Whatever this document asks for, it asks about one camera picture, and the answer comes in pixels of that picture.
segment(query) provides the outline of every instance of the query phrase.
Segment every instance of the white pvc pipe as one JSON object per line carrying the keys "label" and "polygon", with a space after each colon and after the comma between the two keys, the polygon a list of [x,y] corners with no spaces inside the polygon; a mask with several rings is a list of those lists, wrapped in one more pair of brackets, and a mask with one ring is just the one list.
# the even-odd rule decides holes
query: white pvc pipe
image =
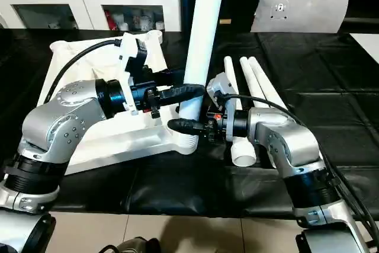
{"label": "white pvc pipe", "polygon": [[[226,56],[224,58],[225,73],[229,79],[233,89],[238,92],[238,85],[235,75],[235,70],[233,68],[232,58]],[[241,100],[236,100],[236,109],[242,110]],[[247,137],[234,137],[233,145],[230,148],[230,153],[232,155],[232,162],[239,167],[251,166],[256,162],[256,154],[253,145],[248,141]]]}
{"label": "white pvc pipe", "polygon": [[[246,83],[248,84],[250,95],[262,99],[266,99],[265,94],[263,93],[261,86],[255,74],[250,67],[248,59],[246,57],[241,57],[239,62],[241,63],[242,71],[246,79]],[[264,103],[254,102],[254,106],[258,108],[268,108],[269,106]]]}
{"label": "white pvc pipe", "polygon": [[255,57],[250,57],[248,62],[250,64],[251,69],[253,70],[253,73],[255,74],[256,80],[258,81],[258,84],[261,87],[261,90],[263,91],[266,99],[287,109],[287,106],[280,98],[279,94],[275,90],[274,86],[271,84],[271,81],[268,79],[267,75],[261,68],[258,61],[255,59]]}
{"label": "white pvc pipe", "polygon": [[[221,0],[196,0],[185,67],[185,84],[201,84],[205,86],[207,82],[220,5]],[[202,101],[203,98],[198,97],[182,102],[179,117],[198,120]],[[178,145],[192,148],[195,151],[197,140],[197,136],[178,134],[176,141]]]}

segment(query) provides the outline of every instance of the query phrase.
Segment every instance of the black tablecloth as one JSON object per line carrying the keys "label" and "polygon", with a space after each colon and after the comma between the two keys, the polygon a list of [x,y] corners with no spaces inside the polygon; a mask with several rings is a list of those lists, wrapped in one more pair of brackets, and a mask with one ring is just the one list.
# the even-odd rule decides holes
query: black tablecloth
{"label": "black tablecloth", "polygon": [[[0,30],[0,154],[12,155],[35,106],[56,40],[115,36],[111,31]],[[184,67],[188,42],[164,35],[169,67]],[[231,56],[248,94],[241,56],[255,56],[291,111],[314,132],[379,217],[379,65],[347,34],[219,34],[208,77]],[[161,153],[64,178],[53,210],[131,214],[291,218],[291,201],[262,156],[249,168],[230,161],[230,145],[200,142],[192,155]]]}

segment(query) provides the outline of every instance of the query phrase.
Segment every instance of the cable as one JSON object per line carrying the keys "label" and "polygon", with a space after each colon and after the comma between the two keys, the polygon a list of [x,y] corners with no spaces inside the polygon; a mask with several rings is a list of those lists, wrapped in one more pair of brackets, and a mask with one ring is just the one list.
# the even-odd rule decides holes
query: cable
{"label": "cable", "polygon": [[99,253],[104,253],[105,251],[112,249],[114,253],[120,253],[120,251],[117,249],[114,245],[107,245],[102,250],[99,251]]}
{"label": "cable", "polygon": [[45,101],[43,102],[43,104],[46,104],[47,102],[50,101],[53,93],[54,93],[54,90],[55,88],[57,87],[59,81],[61,80],[62,76],[65,74],[65,72],[76,62],[78,61],[80,58],[82,58],[83,56],[85,56],[87,53],[90,53],[91,51],[93,50],[96,50],[98,49],[99,47],[104,47],[104,46],[107,46],[109,44],[114,44],[115,46],[120,46],[121,44],[121,40],[119,39],[114,39],[114,40],[106,40],[106,41],[101,41],[100,43],[97,43],[97,44],[94,44],[93,46],[91,47],[87,47],[85,50],[81,51],[80,53],[78,53],[76,56],[74,56],[68,63],[65,64],[65,66],[60,70],[60,72],[58,73],[58,75],[55,77],[47,95],[46,95],[46,98],[45,98]]}
{"label": "cable", "polygon": [[254,97],[254,96],[248,96],[248,95],[240,95],[240,94],[225,94],[225,95],[223,95],[221,93],[217,94],[217,98],[219,98],[223,101],[227,101],[227,100],[232,99],[232,98],[237,98],[237,99],[248,99],[248,100],[252,100],[252,101],[256,101],[256,102],[260,102],[260,103],[265,103],[269,106],[273,106],[274,108],[282,111],[283,113],[285,113],[286,115],[288,115],[289,117],[294,119],[296,121],[296,123],[304,126],[303,122],[298,117],[296,117],[293,113],[288,111],[286,108],[283,108],[282,106],[280,106],[274,102],[268,101],[266,99],[262,99],[262,98]]}
{"label": "cable", "polygon": [[[306,127],[306,125],[296,115],[294,115],[293,113],[291,113],[287,109],[283,108],[282,106],[280,106],[280,105],[278,105],[276,103],[273,103],[273,102],[271,102],[269,100],[266,100],[266,99],[262,99],[262,98],[258,98],[258,97],[253,97],[253,96],[248,96],[248,95],[239,95],[239,94],[226,94],[226,95],[217,94],[217,98],[219,98],[219,99],[221,99],[223,101],[227,101],[227,100],[232,99],[232,98],[238,98],[238,99],[248,99],[248,100],[252,100],[252,101],[257,101],[257,102],[265,103],[265,104],[273,106],[274,108],[282,111],[283,113],[285,113],[286,115],[288,115],[292,119],[294,119],[298,124]],[[342,187],[340,185],[337,187],[337,189],[339,190],[342,198],[346,201],[346,203],[353,210],[353,212],[356,214],[356,216],[359,219],[361,219],[362,224],[364,225],[364,227],[366,228],[366,230],[368,231],[368,233],[371,235],[373,241],[370,243],[370,246],[374,242],[375,246],[377,247],[377,250],[379,250],[379,229],[378,229],[378,226],[375,223],[375,220],[372,217],[370,211],[368,210],[367,206],[362,202],[362,200],[358,197],[357,193],[355,192],[355,190],[353,189],[353,187],[351,186],[351,184],[349,183],[349,181],[345,178],[345,176],[343,175],[343,173],[327,157],[327,155],[326,155],[325,151],[323,150],[323,148],[321,146],[319,146],[319,148],[320,148],[320,152],[321,152],[321,154],[323,156],[323,159],[325,161],[326,167],[328,168],[329,172],[331,172],[332,175],[335,174],[335,176],[337,176],[340,179],[340,181],[344,184],[344,186],[349,191],[349,193],[351,194],[351,196],[358,203],[358,206],[362,210],[363,215],[359,212],[357,206],[350,199],[350,197],[348,197],[348,195],[343,191]]]}

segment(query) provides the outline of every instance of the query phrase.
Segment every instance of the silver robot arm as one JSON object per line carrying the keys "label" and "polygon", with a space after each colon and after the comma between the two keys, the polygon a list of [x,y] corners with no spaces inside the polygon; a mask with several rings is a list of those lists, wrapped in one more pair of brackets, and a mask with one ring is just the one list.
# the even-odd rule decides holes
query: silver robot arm
{"label": "silver robot arm", "polygon": [[275,108],[236,110],[235,98],[222,98],[235,94],[224,72],[211,79],[207,92],[218,112],[209,111],[205,124],[176,119],[168,126],[181,133],[203,135],[210,141],[215,137],[232,141],[233,136],[240,136],[253,145],[264,146],[285,182],[298,225],[306,228],[296,237],[300,252],[369,252],[309,129]]}
{"label": "silver robot arm", "polygon": [[[137,110],[151,110],[152,117],[159,115],[162,105],[203,93],[204,87],[196,84],[163,91],[152,81],[131,87]],[[58,196],[77,145],[92,125],[125,111],[128,105],[118,81],[96,79],[68,84],[28,114],[18,155],[5,168],[8,177],[0,182],[0,251],[6,247],[6,252],[44,252],[55,227],[47,211]]]}
{"label": "silver robot arm", "polygon": [[71,83],[25,118],[18,158],[0,183],[0,207],[6,209],[0,209],[0,248],[5,252],[46,249],[55,227],[47,210],[68,162],[85,132],[106,119],[95,85],[95,80]]}
{"label": "silver robot arm", "polygon": [[0,183],[0,207],[41,213],[54,201],[68,162],[85,132],[105,120],[95,80],[73,82],[23,123],[15,165]]}

